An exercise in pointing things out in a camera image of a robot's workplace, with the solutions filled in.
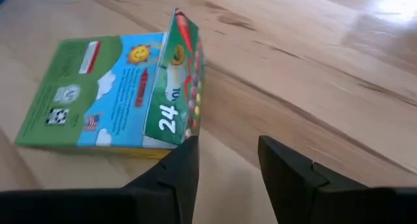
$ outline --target wooden floor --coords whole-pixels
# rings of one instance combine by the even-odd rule
[[[165,31],[172,8],[181,7],[200,26],[207,53],[207,152],[215,141],[225,154],[237,152],[258,167],[257,137],[268,134],[367,185],[415,186],[414,2],[7,0],[0,5],[1,126],[13,141],[61,39]],[[47,156],[14,155],[40,187],[60,187],[42,177],[48,164],[36,163]],[[104,161],[84,163],[120,169]],[[118,163],[131,171],[138,162]]]

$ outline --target crayon box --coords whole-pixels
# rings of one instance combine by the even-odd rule
[[[62,41],[16,144],[165,156],[199,134],[205,56],[198,31],[176,8],[166,33]]]

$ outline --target wood grain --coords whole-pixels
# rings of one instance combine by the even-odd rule
[[[167,26],[167,8],[182,7],[201,28],[210,64],[319,119],[359,151],[417,171],[414,154],[405,153],[417,137],[416,76],[344,44],[366,7],[324,0],[94,1],[150,31]]]
[[[28,168],[3,131],[0,131],[0,155],[1,191],[40,188],[30,168]]]
[[[417,77],[414,46],[404,44],[413,27],[394,31],[399,39],[364,40],[375,28],[367,24],[377,17],[373,1],[8,0],[0,6],[1,127],[13,140],[61,39],[165,31],[182,7],[207,53],[210,134],[254,165],[257,137],[268,134],[366,184],[415,185]],[[19,153],[44,188],[118,186],[151,164]]]

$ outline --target hardwood surface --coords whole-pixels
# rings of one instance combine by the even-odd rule
[[[8,182],[1,189],[121,186],[154,163],[16,150],[9,141],[60,40],[165,31],[173,7],[200,26],[207,54],[196,223],[274,221],[257,168],[261,134],[367,185],[415,186],[414,5],[6,0],[0,5],[0,176]],[[244,194],[248,200],[236,202]],[[247,217],[238,212],[243,209]]]

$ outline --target black plastic part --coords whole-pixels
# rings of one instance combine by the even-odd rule
[[[268,136],[258,155],[279,224],[417,223],[417,188],[368,188]]]
[[[198,137],[123,188],[0,193],[0,223],[192,223]]]

